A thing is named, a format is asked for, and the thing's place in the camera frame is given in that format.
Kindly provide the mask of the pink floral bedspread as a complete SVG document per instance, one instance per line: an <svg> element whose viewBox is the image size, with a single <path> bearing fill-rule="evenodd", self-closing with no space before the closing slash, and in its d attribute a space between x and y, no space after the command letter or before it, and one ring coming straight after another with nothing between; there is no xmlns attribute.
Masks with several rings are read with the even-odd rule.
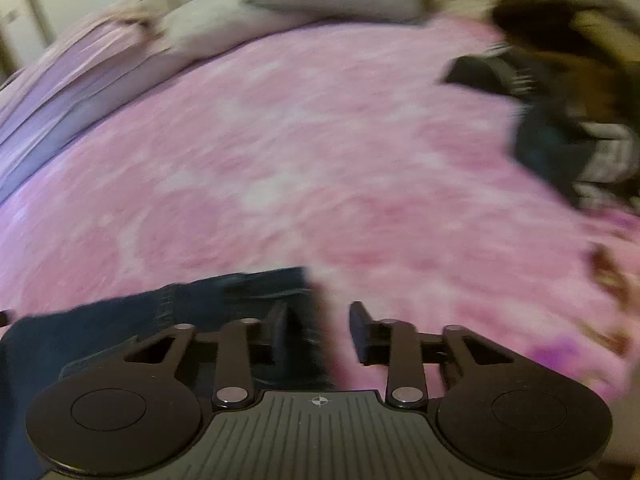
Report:
<svg viewBox="0 0 640 480"><path fill-rule="evenodd" d="M323 24L186 70L91 128L1 208L1 304L19 315L230 273L303 266L329 367L357 362L347 310L458 324L613 400L639 323L593 283L634 219L570 208L509 156L514 101L443 84L490 27Z"/></svg>

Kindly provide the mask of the folded lilac quilt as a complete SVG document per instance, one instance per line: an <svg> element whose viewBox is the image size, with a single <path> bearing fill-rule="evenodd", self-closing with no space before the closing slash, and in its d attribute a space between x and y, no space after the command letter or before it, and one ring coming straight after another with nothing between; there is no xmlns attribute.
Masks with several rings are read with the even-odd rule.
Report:
<svg viewBox="0 0 640 480"><path fill-rule="evenodd" d="M129 55L163 51L162 14L121 2L82 18L1 87L1 198L66 144L53 130L83 98L109 84Z"/></svg>

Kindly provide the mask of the pile of dark clothes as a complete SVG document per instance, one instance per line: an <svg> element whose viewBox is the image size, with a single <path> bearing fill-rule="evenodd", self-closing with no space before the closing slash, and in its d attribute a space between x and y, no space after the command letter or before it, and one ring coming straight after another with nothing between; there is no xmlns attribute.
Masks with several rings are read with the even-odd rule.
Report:
<svg viewBox="0 0 640 480"><path fill-rule="evenodd" d="M639 210L639 0L498 0L444 81L524 105L512 153L570 206Z"/></svg>

